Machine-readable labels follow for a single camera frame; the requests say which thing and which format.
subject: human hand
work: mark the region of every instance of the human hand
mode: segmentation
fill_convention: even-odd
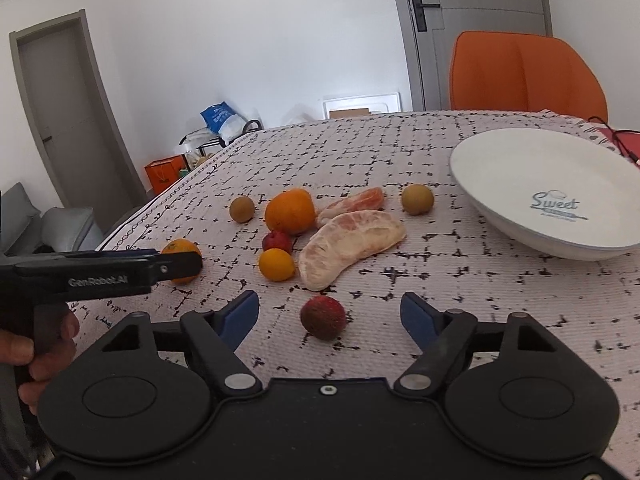
[[[45,386],[55,375],[68,367],[76,355],[73,338],[78,335],[79,330],[78,318],[73,312],[69,312],[62,320],[62,340],[58,341],[49,353],[35,359],[31,339],[0,330],[0,363],[13,366],[29,365],[29,373],[34,381],[21,384],[18,394],[34,415]]]

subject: metal rivet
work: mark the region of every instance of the metal rivet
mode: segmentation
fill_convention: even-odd
[[[422,374],[408,374],[400,377],[400,385],[407,390],[426,390],[431,386],[431,379]]]
[[[249,374],[233,374],[225,379],[225,384],[232,390],[247,390],[254,386],[255,377]]]
[[[338,393],[338,388],[328,384],[327,386],[322,386],[320,388],[320,393],[323,395],[335,395],[336,393]]]

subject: chair backrest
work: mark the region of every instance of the chair backrest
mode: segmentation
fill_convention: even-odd
[[[580,55],[556,38],[468,31],[454,46],[451,108],[539,112],[607,120],[604,92]]]

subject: table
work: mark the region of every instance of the table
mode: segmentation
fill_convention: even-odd
[[[395,380],[419,354],[399,319],[404,292],[414,291],[440,310],[464,308],[480,320],[504,321],[508,313],[526,310],[615,389],[622,412],[606,459],[630,478],[640,476],[640,253],[571,262],[539,254],[487,225],[453,182],[449,154],[465,137],[510,126],[566,132],[613,149],[584,122],[551,112],[387,114],[247,134],[140,210],[105,244],[160,250],[187,237],[202,250],[202,275],[187,286],[161,283],[148,296],[73,304],[81,320],[79,349],[129,312],[173,320],[193,309],[219,309],[252,289],[260,297],[260,317],[238,355],[263,381]],[[401,211],[401,189],[414,182],[434,190],[436,205],[428,216],[409,218]],[[300,325],[298,311],[313,294],[299,278],[270,283],[257,269],[268,232],[261,219],[266,203],[299,186],[317,205],[383,186],[386,209],[408,231],[399,247],[359,262],[328,289],[350,320],[334,343],[307,336]],[[240,194],[258,207],[245,225],[228,215]],[[309,237],[298,238],[296,252]]]

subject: orange bag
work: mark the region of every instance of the orange bag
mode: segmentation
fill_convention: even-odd
[[[162,160],[154,160],[145,166],[145,171],[156,195],[180,179],[180,170],[187,166],[181,155],[170,156]]]

